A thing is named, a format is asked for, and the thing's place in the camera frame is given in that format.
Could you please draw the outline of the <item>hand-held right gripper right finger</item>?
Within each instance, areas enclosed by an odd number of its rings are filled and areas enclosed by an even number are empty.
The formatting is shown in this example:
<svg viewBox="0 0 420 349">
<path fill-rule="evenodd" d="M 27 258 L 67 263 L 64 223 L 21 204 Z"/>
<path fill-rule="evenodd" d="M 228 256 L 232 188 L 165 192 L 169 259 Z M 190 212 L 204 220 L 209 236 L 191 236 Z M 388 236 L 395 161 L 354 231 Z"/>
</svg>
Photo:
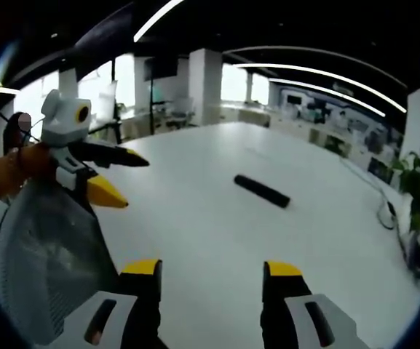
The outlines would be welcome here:
<svg viewBox="0 0 420 349">
<path fill-rule="evenodd" d="M 264 263 L 260 325 L 265 348 L 367 348 L 355 321 L 314 294 L 296 266 Z"/>
</svg>

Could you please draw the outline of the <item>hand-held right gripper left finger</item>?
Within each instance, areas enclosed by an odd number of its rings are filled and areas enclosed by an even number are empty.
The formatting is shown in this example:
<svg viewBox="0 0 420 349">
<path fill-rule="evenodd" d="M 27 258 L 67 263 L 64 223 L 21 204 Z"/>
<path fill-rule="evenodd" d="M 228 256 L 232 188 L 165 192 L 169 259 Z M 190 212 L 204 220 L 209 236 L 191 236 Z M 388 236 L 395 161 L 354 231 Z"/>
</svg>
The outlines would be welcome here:
<svg viewBox="0 0 420 349">
<path fill-rule="evenodd" d="M 163 348 L 158 329 L 162 260 L 126 265 L 113 292 L 98 291 L 69 314 L 54 348 Z"/>
</svg>

